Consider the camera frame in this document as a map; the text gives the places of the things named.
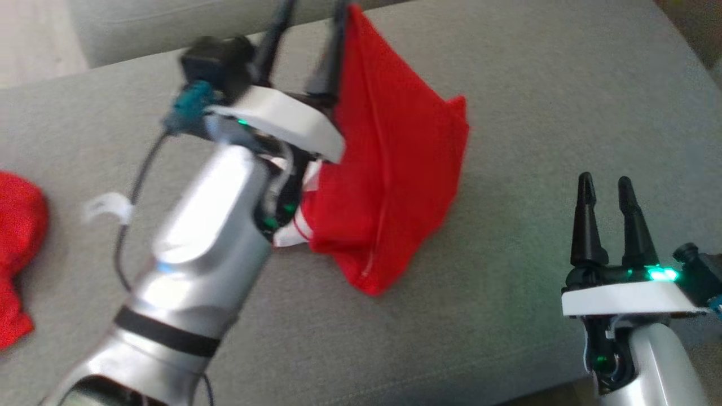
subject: black band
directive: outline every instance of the black band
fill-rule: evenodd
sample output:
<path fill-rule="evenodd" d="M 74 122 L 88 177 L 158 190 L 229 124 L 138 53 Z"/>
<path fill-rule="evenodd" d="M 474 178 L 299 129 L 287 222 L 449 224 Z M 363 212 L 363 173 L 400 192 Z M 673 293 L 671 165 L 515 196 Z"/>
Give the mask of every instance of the black band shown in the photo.
<path fill-rule="evenodd" d="M 182 353 L 211 358 L 221 340 L 194 334 L 138 314 L 123 306 L 115 320 L 118 327 Z"/>

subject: floor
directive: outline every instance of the floor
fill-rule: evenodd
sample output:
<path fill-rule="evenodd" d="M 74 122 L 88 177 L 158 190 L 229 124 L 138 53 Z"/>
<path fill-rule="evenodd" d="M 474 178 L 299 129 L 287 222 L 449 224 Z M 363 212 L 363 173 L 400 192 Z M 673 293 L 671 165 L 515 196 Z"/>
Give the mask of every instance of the floor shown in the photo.
<path fill-rule="evenodd" d="M 0 88 L 76 74 L 88 69 L 66 0 L 0 0 Z M 690 352 L 699 371 L 722 365 L 720 344 Z M 700 373 L 715 406 L 722 406 L 718 374 Z M 592 406 L 593 384 L 583 379 L 509 402 L 504 406 Z"/>

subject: robotic arm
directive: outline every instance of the robotic arm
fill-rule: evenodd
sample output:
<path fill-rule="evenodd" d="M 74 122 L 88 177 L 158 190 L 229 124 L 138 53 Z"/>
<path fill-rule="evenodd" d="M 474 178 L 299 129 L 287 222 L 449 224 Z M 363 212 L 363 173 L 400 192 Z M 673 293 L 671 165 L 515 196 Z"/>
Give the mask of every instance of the robotic arm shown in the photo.
<path fill-rule="evenodd" d="M 41 405 L 192 404 L 274 233 L 293 218 L 306 165 L 337 163 L 344 152 L 331 111 L 349 2 L 337 3 L 332 38 L 304 95 L 269 82 L 294 3 L 282 3 L 258 48 L 245 38 L 202 38 L 181 58 L 188 85 L 165 125 L 219 147 L 166 220 L 152 265 L 100 344 Z"/>
<path fill-rule="evenodd" d="M 600 405 L 706 406 L 702 385 L 671 317 L 719 312 L 722 255 L 694 244 L 674 253 L 682 271 L 661 267 L 642 210 L 627 177 L 619 180 L 625 218 L 622 265 L 609 266 L 596 227 L 591 175 L 579 177 L 571 264 L 562 289 L 565 316 L 585 328 L 583 362 L 594 375 Z"/>

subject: gray sofa cushion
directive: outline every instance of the gray sofa cushion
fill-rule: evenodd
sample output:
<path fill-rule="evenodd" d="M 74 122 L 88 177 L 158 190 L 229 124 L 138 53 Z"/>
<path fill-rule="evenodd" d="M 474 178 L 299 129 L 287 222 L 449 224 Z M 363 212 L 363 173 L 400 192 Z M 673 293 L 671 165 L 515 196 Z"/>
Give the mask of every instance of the gray sofa cushion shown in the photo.
<path fill-rule="evenodd" d="M 560 288 L 585 170 L 613 260 L 621 175 L 664 263 L 687 241 L 720 251 L 722 94 L 652 2 L 424 0 L 368 15 L 442 96 L 469 98 L 458 199 L 379 298 L 328 257 L 276 251 L 211 364 L 218 405 L 493 405 L 581 377 L 582 326 L 562 317 Z M 323 23 L 294 28 L 277 85 L 300 90 L 325 37 Z M 79 210 L 128 189 L 181 84 L 178 54 L 0 92 L 0 168 L 42 186 L 52 214 L 21 281 L 37 331 L 0 355 L 0 404 L 37 402 L 121 304 L 117 224 L 83 225 Z M 211 150 L 181 137 L 160 153 L 131 226 L 130 272 Z M 710 340 L 713 322 L 680 331 Z"/>
<path fill-rule="evenodd" d="M 403 0 L 361 0 L 366 9 Z M 90 66 L 189 46 L 201 35 L 226 38 L 266 29 L 279 0 L 69 0 Z M 295 23 L 331 16 L 334 0 L 299 0 Z"/>

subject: red fabric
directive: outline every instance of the red fabric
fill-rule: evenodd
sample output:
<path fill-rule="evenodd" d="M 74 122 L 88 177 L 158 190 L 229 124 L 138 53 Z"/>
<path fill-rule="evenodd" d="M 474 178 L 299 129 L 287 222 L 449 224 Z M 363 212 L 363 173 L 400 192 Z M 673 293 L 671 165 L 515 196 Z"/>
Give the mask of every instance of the red fabric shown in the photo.
<path fill-rule="evenodd" d="M 40 250 L 47 228 L 43 192 L 12 173 L 0 172 L 0 350 L 32 331 L 12 278 Z"/>
<path fill-rule="evenodd" d="M 456 195 L 469 125 L 466 100 L 440 98 L 351 6 L 336 120 L 340 165 L 324 165 L 303 214 L 311 248 L 349 282 L 382 293 L 442 223 Z"/>

